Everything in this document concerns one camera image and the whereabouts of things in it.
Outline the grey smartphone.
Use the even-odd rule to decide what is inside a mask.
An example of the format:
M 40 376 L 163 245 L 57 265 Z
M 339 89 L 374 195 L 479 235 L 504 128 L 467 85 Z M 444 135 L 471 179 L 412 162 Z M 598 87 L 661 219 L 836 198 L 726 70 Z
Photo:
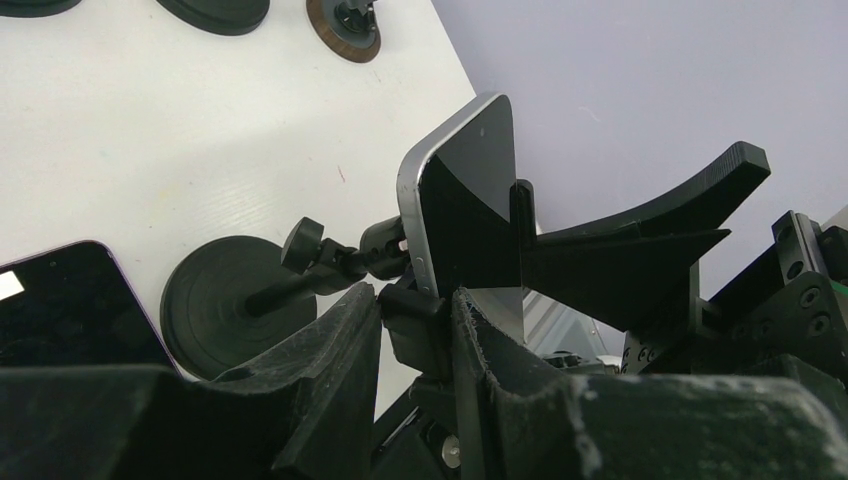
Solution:
M 396 190 L 418 290 L 449 299 L 464 288 L 492 324 L 524 343 L 516 180 L 511 102 L 487 92 L 408 151 Z

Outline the black round-base stand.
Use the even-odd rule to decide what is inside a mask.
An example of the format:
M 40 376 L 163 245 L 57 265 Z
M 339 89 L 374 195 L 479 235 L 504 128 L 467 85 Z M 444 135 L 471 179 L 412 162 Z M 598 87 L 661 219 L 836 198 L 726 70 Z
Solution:
M 397 360 L 428 378 L 449 380 L 446 302 L 416 283 L 401 219 L 372 225 L 357 247 L 325 238 L 323 230 L 304 217 L 283 246 L 229 236 L 182 260 L 160 309 L 164 342 L 175 360 L 212 380 L 313 322 L 317 297 L 372 275 L 390 283 L 377 302 Z
M 81 0 L 1 0 L 2 17 L 43 18 L 66 12 Z
M 185 23 L 222 36 L 254 31 L 270 9 L 269 0 L 157 0 L 157 3 Z

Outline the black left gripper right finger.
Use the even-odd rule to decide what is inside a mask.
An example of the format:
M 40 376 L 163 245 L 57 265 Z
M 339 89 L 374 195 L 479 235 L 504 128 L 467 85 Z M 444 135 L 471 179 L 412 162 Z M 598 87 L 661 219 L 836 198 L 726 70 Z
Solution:
M 465 479 L 843 479 L 847 436 L 785 378 L 556 369 L 452 299 Z

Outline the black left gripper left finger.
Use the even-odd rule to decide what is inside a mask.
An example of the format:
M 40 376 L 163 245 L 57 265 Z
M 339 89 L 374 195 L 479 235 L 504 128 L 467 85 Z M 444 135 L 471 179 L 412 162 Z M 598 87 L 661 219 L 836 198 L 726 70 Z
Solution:
M 381 324 L 351 287 L 212 381 L 154 366 L 5 368 L 5 479 L 366 479 Z

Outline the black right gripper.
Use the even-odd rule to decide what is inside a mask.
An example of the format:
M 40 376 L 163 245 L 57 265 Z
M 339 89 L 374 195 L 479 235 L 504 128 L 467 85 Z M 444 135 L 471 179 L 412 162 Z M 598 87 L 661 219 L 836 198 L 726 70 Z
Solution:
M 770 174 L 765 150 L 738 141 L 652 200 L 544 234 L 532 223 L 532 185 L 520 180 L 510 208 L 523 285 L 631 330 L 624 374 L 765 373 L 791 356 L 845 383 L 846 228 L 789 211 L 768 249 L 711 299 L 699 294 L 692 266 L 729 235 L 719 227 Z

